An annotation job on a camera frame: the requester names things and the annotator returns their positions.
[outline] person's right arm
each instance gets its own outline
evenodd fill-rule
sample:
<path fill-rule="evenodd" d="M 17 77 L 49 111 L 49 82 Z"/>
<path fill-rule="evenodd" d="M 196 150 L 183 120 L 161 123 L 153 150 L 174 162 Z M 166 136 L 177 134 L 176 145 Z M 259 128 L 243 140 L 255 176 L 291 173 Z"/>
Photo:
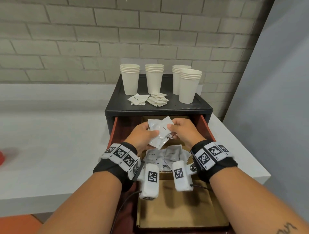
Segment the person's right arm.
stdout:
<path fill-rule="evenodd" d="M 167 127 L 190 149 L 205 140 L 190 120 L 173 123 Z M 237 234 L 309 233 L 308 223 L 238 167 L 220 170 L 210 185 Z"/>

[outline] hand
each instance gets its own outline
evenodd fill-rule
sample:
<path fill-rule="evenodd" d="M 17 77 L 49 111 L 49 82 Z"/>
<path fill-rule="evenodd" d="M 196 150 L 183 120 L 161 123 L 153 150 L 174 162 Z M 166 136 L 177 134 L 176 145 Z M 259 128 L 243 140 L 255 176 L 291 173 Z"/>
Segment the hand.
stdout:
<path fill-rule="evenodd" d="M 182 140 L 185 145 L 191 149 L 196 143 L 205 140 L 197 131 L 194 124 L 189 119 L 175 118 L 173 124 L 168 124 L 167 128 L 172 131 L 173 139 Z"/>
<path fill-rule="evenodd" d="M 140 155 L 146 149 L 154 148 L 148 145 L 148 143 L 152 138 L 159 135 L 158 130 L 148 131 L 148 127 L 148 122 L 137 125 L 128 136 L 128 138 L 125 140 L 125 142 L 130 143 L 136 148 L 138 155 Z"/>

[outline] white countertop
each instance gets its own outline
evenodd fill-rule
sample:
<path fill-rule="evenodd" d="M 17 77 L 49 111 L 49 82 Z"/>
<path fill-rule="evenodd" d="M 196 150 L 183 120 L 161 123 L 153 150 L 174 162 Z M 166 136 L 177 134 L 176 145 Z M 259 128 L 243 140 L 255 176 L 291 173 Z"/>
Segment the white countertop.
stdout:
<path fill-rule="evenodd" d="M 92 174 L 106 149 L 115 85 L 0 85 L 0 216 L 52 212 Z M 266 169 L 214 116 L 217 141 L 261 184 Z"/>

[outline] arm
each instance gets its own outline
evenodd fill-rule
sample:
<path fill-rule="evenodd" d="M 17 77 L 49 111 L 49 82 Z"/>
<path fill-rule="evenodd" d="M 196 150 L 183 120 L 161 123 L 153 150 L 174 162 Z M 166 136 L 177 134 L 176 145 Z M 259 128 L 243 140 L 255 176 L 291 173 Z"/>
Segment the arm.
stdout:
<path fill-rule="evenodd" d="M 159 134 L 159 131 L 148 131 L 147 128 L 147 122 L 136 126 L 125 140 L 138 154 Z M 122 186 L 118 177 L 109 171 L 95 172 L 53 213 L 38 234 L 108 234 Z"/>
<path fill-rule="evenodd" d="M 190 120 L 175 118 L 173 123 L 168 129 L 190 149 L 205 140 Z M 210 184 L 237 234 L 309 233 L 301 217 L 237 167 L 218 171 Z"/>

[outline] stack of paper cups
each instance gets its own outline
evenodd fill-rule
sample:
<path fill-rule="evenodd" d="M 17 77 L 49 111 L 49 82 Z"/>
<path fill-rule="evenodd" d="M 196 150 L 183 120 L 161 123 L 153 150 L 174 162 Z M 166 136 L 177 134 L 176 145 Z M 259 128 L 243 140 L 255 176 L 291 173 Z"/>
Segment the stack of paper cups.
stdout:
<path fill-rule="evenodd" d="M 179 101 L 190 104 L 193 102 L 202 72 L 193 69 L 182 69 L 179 77 Z"/>
<path fill-rule="evenodd" d="M 163 64 L 146 64 L 147 88 L 149 94 L 159 94 L 161 89 Z"/>
<path fill-rule="evenodd" d="M 125 89 L 126 95 L 132 96 L 137 94 L 140 68 L 140 65 L 137 64 L 126 63 L 120 65 L 123 88 Z"/>
<path fill-rule="evenodd" d="M 173 71 L 173 94 L 179 95 L 179 73 L 182 69 L 191 69 L 191 66 L 187 65 L 174 65 Z"/>

